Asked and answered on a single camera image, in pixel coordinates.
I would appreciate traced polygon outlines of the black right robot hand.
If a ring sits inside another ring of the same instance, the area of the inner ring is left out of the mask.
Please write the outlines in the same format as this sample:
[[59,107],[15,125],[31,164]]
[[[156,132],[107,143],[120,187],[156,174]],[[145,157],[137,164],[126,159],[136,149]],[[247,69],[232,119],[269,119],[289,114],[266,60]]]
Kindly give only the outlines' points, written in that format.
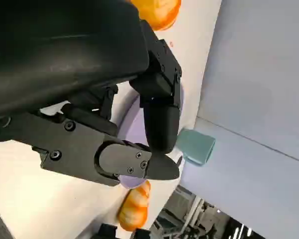
[[[92,236],[92,239],[117,239],[116,237],[117,226],[109,224],[101,224],[99,231]],[[136,229],[131,234],[131,239],[150,239],[151,232],[144,229]]]

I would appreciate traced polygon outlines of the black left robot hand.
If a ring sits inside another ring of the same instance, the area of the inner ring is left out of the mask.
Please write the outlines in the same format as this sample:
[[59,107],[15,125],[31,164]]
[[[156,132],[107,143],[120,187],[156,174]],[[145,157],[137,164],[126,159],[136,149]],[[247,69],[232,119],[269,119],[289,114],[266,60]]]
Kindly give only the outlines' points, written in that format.
[[[0,0],[0,141],[45,170],[108,186],[173,180],[182,69],[125,0]],[[117,85],[140,95],[147,145],[117,137]]]

